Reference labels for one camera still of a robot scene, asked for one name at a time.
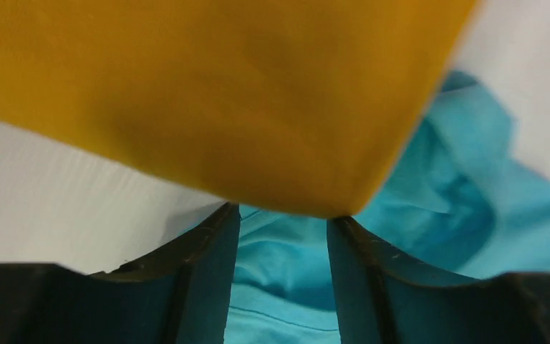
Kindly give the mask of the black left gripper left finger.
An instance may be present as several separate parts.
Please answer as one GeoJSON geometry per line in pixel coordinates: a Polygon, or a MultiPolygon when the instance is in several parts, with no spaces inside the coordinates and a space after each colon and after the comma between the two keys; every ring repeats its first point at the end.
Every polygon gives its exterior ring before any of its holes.
{"type": "Polygon", "coordinates": [[[0,343],[222,343],[239,230],[224,204],[111,272],[0,264],[0,343]]]}

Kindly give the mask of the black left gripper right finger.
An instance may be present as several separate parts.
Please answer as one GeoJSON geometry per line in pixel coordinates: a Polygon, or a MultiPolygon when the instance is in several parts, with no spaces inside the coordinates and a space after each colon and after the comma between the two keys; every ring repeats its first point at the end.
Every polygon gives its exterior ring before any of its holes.
{"type": "Polygon", "coordinates": [[[466,277],[350,217],[328,222],[327,246],[343,343],[550,343],[550,273],[466,277]]]}

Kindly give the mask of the teal t shirt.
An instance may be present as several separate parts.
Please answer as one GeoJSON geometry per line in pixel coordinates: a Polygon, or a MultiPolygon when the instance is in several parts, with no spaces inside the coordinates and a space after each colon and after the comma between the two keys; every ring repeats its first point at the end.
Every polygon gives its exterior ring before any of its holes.
{"type": "MultiPolygon", "coordinates": [[[[512,159],[512,129],[484,85],[451,72],[356,221],[470,277],[550,271],[550,181],[512,159]]],[[[240,214],[225,342],[338,343],[326,222],[250,206],[240,214]]]]}

